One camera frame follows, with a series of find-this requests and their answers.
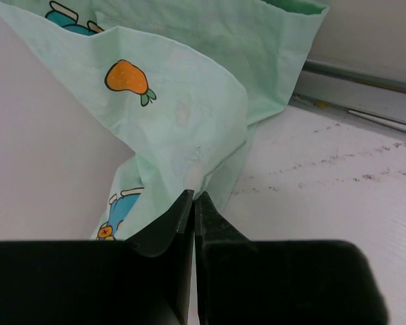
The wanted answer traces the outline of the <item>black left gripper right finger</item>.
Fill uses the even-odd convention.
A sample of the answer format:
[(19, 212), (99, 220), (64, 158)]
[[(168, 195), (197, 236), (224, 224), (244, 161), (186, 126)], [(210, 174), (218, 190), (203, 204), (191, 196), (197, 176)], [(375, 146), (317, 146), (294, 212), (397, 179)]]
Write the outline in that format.
[(202, 194), (195, 203), (201, 324), (387, 324), (363, 252), (343, 240), (255, 241)]

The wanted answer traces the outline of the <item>green cartoon print cloth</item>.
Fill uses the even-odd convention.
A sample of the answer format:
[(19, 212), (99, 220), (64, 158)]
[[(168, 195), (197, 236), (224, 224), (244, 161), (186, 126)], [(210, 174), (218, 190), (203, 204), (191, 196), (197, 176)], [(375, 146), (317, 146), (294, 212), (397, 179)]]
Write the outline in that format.
[(318, 1), (0, 1), (0, 16), (134, 155), (95, 240), (124, 240), (184, 190), (224, 209), (256, 124), (282, 112), (329, 11)]

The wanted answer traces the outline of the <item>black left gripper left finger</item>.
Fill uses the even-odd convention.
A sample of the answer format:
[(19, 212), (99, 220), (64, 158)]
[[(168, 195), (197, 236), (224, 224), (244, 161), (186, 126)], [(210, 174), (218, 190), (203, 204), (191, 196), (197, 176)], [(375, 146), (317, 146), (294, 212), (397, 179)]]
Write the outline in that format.
[(184, 324), (192, 197), (126, 240), (0, 241), (0, 324)]

